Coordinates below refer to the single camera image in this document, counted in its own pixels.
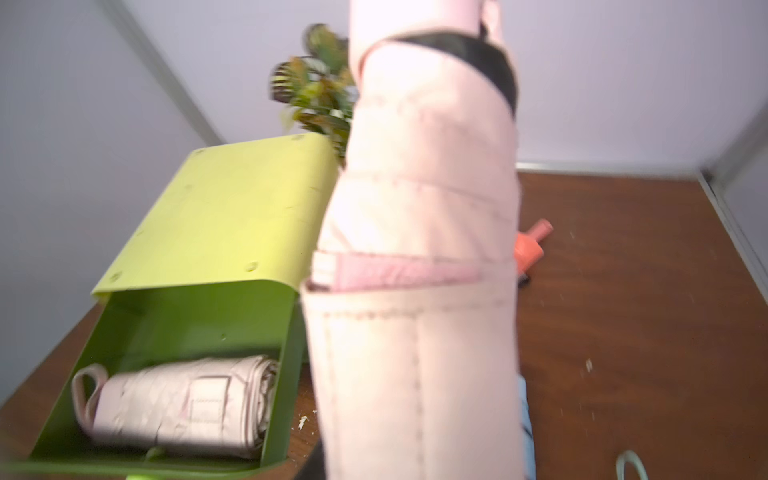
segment brown wooden surface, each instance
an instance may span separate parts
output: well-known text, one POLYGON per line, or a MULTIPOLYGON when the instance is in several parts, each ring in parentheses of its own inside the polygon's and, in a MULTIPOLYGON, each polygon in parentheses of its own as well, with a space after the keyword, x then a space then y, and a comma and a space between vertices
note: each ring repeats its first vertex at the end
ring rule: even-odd
MULTIPOLYGON (((615 478, 625 449, 651 480, 768 478, 768 306, 699 185, 521 183, 521 228, 539 217, 555 228, 518 301, 538 478, 615 478)), ((97 316, 0 409, 5 452, 31 451, 97 316)), ((318 438, 314 408, 305 369, 290 460, 259 480, 295 475, 318 438)))

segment white wall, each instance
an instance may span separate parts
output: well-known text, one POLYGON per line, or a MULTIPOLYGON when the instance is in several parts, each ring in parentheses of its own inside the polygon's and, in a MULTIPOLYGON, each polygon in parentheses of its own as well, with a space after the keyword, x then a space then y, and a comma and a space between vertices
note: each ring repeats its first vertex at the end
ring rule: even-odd
POLYGON ((91 0, 0 5, 0 403, 201 146, 91 0))
POLYGON ((304 55, 312 23, 347 31, 348 0, 126 0, 155 47, 227 143, 284 135, 270 101, 275 65, 304 55))
MULTIPOLYGON (((687 170, 768 100, 764 0, 502 0, 520 159, 687 170)), ((127 0, 226 141, 281 134, 271 68, 347 1, 127 0)))
POLYGON ((726 185, 723 199, 763 272, 768 273, 768 141, 755 159, 726 185))

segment green plastic box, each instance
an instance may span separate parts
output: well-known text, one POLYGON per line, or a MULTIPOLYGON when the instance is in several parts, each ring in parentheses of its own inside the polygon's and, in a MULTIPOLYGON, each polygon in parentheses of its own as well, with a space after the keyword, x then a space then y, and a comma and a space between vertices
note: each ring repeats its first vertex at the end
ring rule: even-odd
POLYGON ((93 362, 115 374, 207 356, 280 359, 260 460, 94 447, 68 383, 29 458, 6 467, 243 478, 284 461, 306 346, 296 291, 337 174, 333 147, 318 134, 194 151, 94 289, 106 307, 73 373, 93 362))

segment light blue object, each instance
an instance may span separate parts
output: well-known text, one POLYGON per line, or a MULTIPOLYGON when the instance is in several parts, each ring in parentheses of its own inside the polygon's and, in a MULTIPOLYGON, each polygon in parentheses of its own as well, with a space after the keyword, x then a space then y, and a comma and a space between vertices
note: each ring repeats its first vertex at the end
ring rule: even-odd
POLYGON ((533 428, 531 427, 531 415, 528 413, 528 390, 525 386, 525 379, 518 375, 518 391, 520 395, 520 405, 522 413, 520 415, 521 427, 523 429, 523 455, 525 456, 525 478, 526 480, 536 480, 536 457, 533 448, 533 428))
POLYGON ((616 458, 616 478, 618 480, 624 480, 624 464, 629 463, 634 466, 637 471, 637 476, 640 480, 648 480, 648 474, 645 472, 645 467, 637 453, 627 450, 616 458))

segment orange bottle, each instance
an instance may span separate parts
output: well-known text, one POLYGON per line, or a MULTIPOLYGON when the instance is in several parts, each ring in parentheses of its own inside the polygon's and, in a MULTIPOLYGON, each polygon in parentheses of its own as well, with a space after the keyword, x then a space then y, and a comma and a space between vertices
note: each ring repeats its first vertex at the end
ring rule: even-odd
POLYGON ((531 268, 544 256, 544 251, 539 246, 544 237, 552 232, 552 224, 543 218, 525 233, 518 233, 518 239, 515 241, 515 260, 518 262, 518 277, 525 274, 525 271, 531 268))

